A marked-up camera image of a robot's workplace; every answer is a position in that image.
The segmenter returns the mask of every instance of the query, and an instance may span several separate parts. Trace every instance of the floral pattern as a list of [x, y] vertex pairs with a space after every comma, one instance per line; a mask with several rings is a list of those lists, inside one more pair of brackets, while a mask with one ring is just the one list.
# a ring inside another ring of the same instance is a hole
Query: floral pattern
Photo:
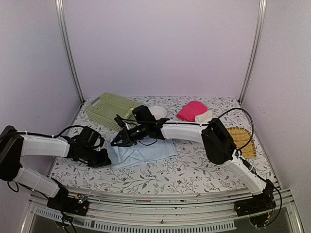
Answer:
[[[207, 97], [130, 97], [147, 106], [162, 106], [167, 109], [168, 117], [177, 120], [176, 115], [182, 106], [192, 100], [205, 104], [213, 111], [214, 116], [222, 112], [240, 107], [233, 98]], [[74, 125], [87, 125], [99, 131], [109, 143], [114, 131], [88, 119], [85, 107], [93, 99], [88, 99]], [[241, 111], [232, 111], [222, 118], [226, 127], [243, 127], [251, 130], [251, 126]], [[74, 136], [81, 129], [71, 129], [69, 136]], [[80, 162], [57, 158], [51, 170], [51, 177], [64, 185], [97, 190], [103, 192], [119, 192], [131, 194], [188, 194], [219, 192], [245, 188], [245, 185], [225, 167], [212, 164], [206, 157], [203, 145], [185, 140], [173, 140], [178, 156], [171, 159], [112, 171], [109, 166], [89, 168]], [[255, 166], [259, 175], [275, 181], [266, 155], [254, 136], [257, 157], [248, 161]]]

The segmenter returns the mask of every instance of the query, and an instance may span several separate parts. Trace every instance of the white wall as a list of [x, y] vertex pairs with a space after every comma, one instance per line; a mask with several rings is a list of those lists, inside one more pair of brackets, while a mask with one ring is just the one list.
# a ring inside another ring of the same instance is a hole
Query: white wall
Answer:
[[311, 232], [311, 1], [268, 1], [244, 104]]
[[[78, 110], [58, 26], [55, 2], [0, 0], [0, 131], [58, 133]], [[48, 172], [52, 159], [28, 158]], [[0, 232], [16, 233], [30, 193], [0, 181]]]
[[84, 95], [238, 97], [259, 1], [67, 0]]

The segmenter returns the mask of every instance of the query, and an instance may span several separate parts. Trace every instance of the pink cloth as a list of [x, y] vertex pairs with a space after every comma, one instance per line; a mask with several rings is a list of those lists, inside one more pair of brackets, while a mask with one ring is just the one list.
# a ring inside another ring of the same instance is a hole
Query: pink cloth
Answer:
[[183, 106], [183, 109], [177, 114], [177, 118], [184, 121], [194, 122], [197, 115], [207, 111], [207, 107], [199, 101], [191, 101]]

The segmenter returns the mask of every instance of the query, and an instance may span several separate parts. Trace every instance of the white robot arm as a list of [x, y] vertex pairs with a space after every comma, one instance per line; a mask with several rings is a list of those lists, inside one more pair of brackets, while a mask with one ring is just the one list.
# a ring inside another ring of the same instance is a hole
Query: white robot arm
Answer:
[[[183, 139], [195, 141], [203, 144], [201, 136], [202, 130], [206, 127], [200, 125], [163, 125], [161, 128], [162, 135], [166, 139]], [[246, 185], [251, 194], [258, 195], [263, 192], [266, 187], [266, 182], [259, 179], [254, 173], [251, 172], [253, 167], [247, 167], [243, 164], [241, 156], [235, 156], [236, 150], [232, 151], [232, 159], [222, 163], [223, 167], [229, 168], [238, 178]]]
[[269, 210], [275, 207], [273, 200], [274, 185], [270, 180], [264, 180], [257, 175], [256, 170], [237, 149], [233, 138], [218, 118], [213, 118], [209, 124], [173, 122], [167, 118], [156, 120], [148, 107], [139, 106], [133, 110], [136, 122], [134, 128], [127, 129], [126, 119], [117, 116], [115, 121], [123, 127], [112, 140], [111, 146], [128, 147], [149, 136], [155, 139], [184, 139], [204, 144], [207, 158], [216, 165], [229, 168], [247, 186], [253, 194], [250, 200], [235, 203], [239, 216]]
[[107, 150], [95, 150], [101, 147], [104, 138], [91, 129], [84, 127], [73, 138], [17, 132], [13, 126], [7, 126], [0, 135], [0, 179], [17, 182], [37, 191], [48, 198], [48, 207], [62, 212], [86, 215], [88, 202], [85, 196], [68, 197], [68, 190], [58, 181], [45, 177], [20, 162], [28, 155], [55, 156], [74, 161], [83, 160], [88, 166], [98, 167], [111, 164]]

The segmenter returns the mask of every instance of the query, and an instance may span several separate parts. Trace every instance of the rolled white cloth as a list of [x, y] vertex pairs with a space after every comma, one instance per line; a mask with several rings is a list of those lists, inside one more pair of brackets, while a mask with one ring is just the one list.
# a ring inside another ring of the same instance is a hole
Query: rolled white cloth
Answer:
[[198, 123], [208, 123], [209, 121], [211, 121], [213, 118], [213, 111], [212, 110], [207, 110], [205, 113], [201, 114], [201, 115], [197, 115], [194, 120], [195, 122]]

